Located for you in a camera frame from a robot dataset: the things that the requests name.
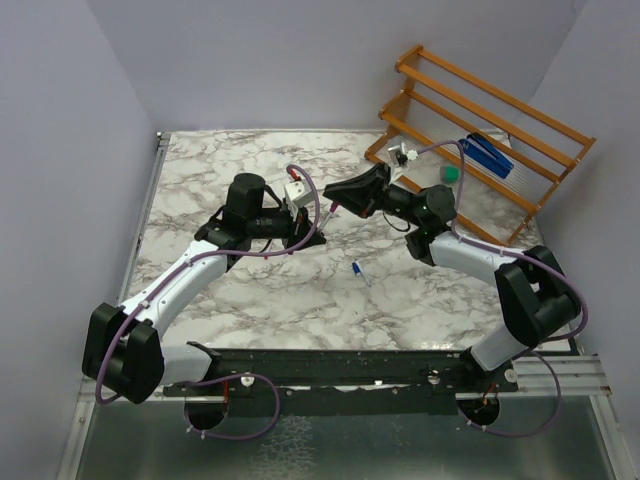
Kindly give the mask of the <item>white pen blue end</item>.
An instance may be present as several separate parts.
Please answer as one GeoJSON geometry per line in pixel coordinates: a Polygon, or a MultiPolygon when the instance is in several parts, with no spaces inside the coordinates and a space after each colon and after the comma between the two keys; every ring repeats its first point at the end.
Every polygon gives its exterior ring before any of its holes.
{"type": "Polygon", "coordinates": [[[358,267],[358,268],[359,268],[358,273],[359,273],[359,275],[361,276],[361,278],[364,280],[365,284],[366,284],[368,287],[371,287],[371,286],[372,286],[372,283],[371,283],[371,281],[369,280],[368,276],[365,274],[365,272],[364,272],[360,267],[358,267]]]}

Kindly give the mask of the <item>white pen green end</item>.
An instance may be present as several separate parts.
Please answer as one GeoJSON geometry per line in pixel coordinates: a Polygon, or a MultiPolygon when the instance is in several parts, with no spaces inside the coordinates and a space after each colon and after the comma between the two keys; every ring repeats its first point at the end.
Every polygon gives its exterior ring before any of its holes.
{"type": "Polygon", "coordinates": [[[324,217],[324,219],[322,220],[322,222],[320,223],[319,227],[318,227],[318,231],[322,231],[324,230],[324,228],[326,227],[327,223],[329,222],[329,220],[331,219],[333,213],[332,212],[328,212],[326,214],[326,216],[324,217]]]}

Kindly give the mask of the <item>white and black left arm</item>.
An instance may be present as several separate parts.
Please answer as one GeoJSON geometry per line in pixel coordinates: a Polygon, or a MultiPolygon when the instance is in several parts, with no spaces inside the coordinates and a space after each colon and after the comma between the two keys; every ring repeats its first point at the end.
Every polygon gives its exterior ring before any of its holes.
{"type": "Polygon", "coordinates": [[[256,174],[234,177],[226,202],[198,228],[193,241],[174,264],[137,295],[118,306],[103,303],[91,314],[82,372],[95,382],[98,403],[108,403],[102,390],[135,404],[160,386],[189,384],[206,395],[220,385],[221,371],[202,346],[165,347],[168,328],[207,286],[225,275],[241,258],[254,256],[255,240],[280,240],[282,254],[311,246],[318,221],[304,215],[308,203],[318,205],[311,176],[297,165],[293,180],[273,207],[263,204],[272,189],[256,174]]]}

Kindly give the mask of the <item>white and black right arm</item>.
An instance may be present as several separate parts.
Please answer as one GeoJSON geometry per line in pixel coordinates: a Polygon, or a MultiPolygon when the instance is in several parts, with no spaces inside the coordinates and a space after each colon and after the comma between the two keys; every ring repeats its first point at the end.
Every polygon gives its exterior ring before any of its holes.
{"type": "Polygon", "coordinates": [[[446,185],[412,193],[393,184],[390,167],[380,163],[327,185],[324,196],[361,218],[381,212],[407,222],[413,229],[405,241],[414,259],[496,289],[503,323],[470,347],[459,367],[461,383],[469,390],[486,388],[498,367],[551,339],[583,313],[579,296],[548,248],[500,248],[457,233],[455,197],[446,185]]]}

